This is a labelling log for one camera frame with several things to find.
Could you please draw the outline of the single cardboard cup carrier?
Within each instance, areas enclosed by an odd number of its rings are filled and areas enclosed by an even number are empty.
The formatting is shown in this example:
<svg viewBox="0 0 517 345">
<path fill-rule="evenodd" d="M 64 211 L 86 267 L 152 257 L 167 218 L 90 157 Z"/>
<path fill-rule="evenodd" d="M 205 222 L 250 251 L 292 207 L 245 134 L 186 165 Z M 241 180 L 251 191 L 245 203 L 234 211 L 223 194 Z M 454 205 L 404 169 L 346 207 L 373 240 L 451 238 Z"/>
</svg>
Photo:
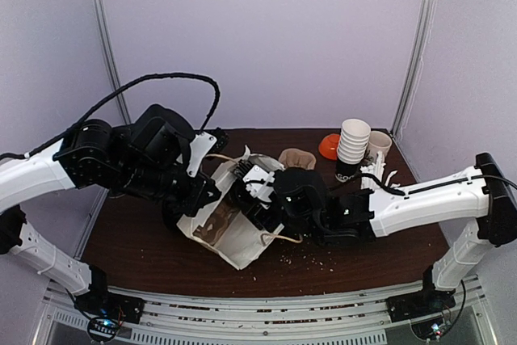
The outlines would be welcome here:
<svg viewBox="0 0 517 345">
<path fill-rule="evenodd" d="M 240 210 L 238 208 L 220 204 L 206 220 L 205 224 L 195 229 L 193 236 L 210 246 L 215 246 L 239 213 Z"/>
</svg>

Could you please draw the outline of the stack of black cup lids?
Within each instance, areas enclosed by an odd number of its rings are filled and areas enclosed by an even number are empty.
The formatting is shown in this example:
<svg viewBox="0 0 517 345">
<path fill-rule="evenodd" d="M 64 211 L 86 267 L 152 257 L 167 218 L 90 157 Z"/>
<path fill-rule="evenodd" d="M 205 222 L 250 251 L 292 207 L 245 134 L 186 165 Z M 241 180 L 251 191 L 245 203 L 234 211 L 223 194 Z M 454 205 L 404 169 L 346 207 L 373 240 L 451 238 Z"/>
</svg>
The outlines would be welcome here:
<svg viewBox="0 0 517 345">
<path fill-rule="evenodd" d="M 168 230 L 176 230 L 178 221 L 182 218 L 183 213 L 179 211 L 175 203 L 170 201 L 162 202 L 162 221 Z"/>
</svg>

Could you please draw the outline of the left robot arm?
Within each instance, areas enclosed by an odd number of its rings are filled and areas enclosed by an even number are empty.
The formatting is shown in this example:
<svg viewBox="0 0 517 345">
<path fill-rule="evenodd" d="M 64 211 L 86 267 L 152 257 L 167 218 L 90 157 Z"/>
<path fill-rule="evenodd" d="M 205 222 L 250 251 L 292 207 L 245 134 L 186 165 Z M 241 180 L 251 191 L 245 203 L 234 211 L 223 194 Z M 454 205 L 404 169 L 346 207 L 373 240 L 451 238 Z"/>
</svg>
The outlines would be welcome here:
<svg viewBox="0 0 517 345">
<path fill-rule="evenodd" d="M 195 130 L 180 114 L 157 104 L 130 125 L 81 120 L 42 150 L 1 165 L 1 252 L 23 258 L 99 316 L 107 316 L 116 309 L 116 298 L 107 290 L 105 273 L 42 238 L 21 203 L 98 185 L 193 217 L 221 196 L 200 167 L 210 151 L 224 144 L 221 129 Z"/>
</svg>

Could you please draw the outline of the white paper takeout bag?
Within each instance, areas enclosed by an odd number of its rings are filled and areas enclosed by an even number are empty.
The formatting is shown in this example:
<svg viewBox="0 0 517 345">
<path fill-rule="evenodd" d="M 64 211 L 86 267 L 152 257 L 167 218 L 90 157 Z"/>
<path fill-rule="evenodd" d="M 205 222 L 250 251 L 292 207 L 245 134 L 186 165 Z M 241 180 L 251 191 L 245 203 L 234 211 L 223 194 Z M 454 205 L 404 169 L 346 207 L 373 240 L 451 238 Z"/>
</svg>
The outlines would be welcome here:
<svg viewBox="0 0 517 345">
<path fill-rule="evenodd" d="M 245 202 L 239 200 L 233 191 L 233 185 L 236 178 L 232 171 L 238 161 L 250 160 L 267 171 L 277 173 L 286 170 L 286 167 L 280 163 L 279 160 L 264 154 L 253 154 L 250 152 L 249 148 L 245 148 L 244 154 L 238 158 L 231 158 L 224 154 L 213 154 L 212 156 L 224 161 L 217 167 L 212 175 L 217 188 L 221 191 L 221 198 L 204 206 L 194 217 L 182 216 L 177 223 L 177 227 L 184 236 L 199 243 L 207 250 L 217 254 L 237 270 L 242 270 L 250 265 L 275 240 L 285 240 L 294 244 L 300 244 L 303 242 L 301 234 L 296 234 L 293 238 L 284 236 L 281 233 L 284 229 L 284 224 L 282 224 L 274 233 L 268 233 L 256 229 L 242 213 L 242 205 Z M 271 205 L 276 204 L 274 190 L 270 198 L 272 199 Z M 240 213 L 235 217 L 233 222 L 229 225 L 229 228 L 215 246 L 210 246 L 201 239 L 194 237 L 193 232 L 198 226 L 205 224 L 206 220 L 220 204 L 226 204 L 227 206 L 238 208 Z"/>
</svg>

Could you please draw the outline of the stack of cardboard cup carriers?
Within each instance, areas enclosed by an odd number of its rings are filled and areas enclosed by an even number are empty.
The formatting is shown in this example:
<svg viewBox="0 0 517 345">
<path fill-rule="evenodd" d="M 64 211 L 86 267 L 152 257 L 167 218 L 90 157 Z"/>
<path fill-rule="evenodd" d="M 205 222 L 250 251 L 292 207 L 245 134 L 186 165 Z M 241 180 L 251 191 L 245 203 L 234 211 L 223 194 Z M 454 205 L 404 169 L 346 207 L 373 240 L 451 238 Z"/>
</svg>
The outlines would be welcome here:
<svg viewBox="0 0 517 345">
<path fill-rule="evenodd" d="M 297 148 L 287 148 L 280 153 L 279 162 L 286 168 L 297 167 L 305 170 L 313 170 L 316 166 L 317 159 L 308 151 Z"/>
</svg>

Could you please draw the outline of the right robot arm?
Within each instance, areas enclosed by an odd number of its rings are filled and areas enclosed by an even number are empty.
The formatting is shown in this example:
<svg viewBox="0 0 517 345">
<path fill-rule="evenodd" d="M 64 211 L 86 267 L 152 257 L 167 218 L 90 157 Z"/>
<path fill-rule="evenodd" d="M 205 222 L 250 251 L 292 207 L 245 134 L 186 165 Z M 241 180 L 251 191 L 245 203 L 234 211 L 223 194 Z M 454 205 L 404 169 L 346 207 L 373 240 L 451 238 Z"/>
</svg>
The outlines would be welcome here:
<svg viewBox="0 0 517 345">
<path fill-rule="evenodd" d="M 338 196 L 319 173 L 289 167 L 267 173 L 240 163 L 237 197 L 250 204 L 248 217 L 268 228 L 282 224 L 308 234 L 322 245 L 372 242 L 396 232 L 468 219 L 447 254 L 430 266 L 428 285 L 414 296 L 419 313 L 432 313 L 485 253 L 516 239 L 515 183 L 501 172 L 491 154 L 476 156 L 473 166 L 426 183 L 391 188 L 369 175 L 376 190 Z"/>
</svg>

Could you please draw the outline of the stack of white paper cups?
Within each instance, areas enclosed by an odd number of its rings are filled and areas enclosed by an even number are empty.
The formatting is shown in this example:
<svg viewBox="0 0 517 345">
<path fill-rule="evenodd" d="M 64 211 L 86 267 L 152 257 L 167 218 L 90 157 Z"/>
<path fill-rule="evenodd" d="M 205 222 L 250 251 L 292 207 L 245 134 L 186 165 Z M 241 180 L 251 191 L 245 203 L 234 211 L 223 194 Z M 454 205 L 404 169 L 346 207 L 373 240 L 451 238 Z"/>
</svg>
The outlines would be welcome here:
<svg viewBox="0 0 517 345">
<path fill-rule="evenodd" d="M 335 178 L 344 183 L 358 170 L 368 146 L 371 127 L 360 119 L 347 119 L 342 122 L 337 148 Z"/>
</svg>

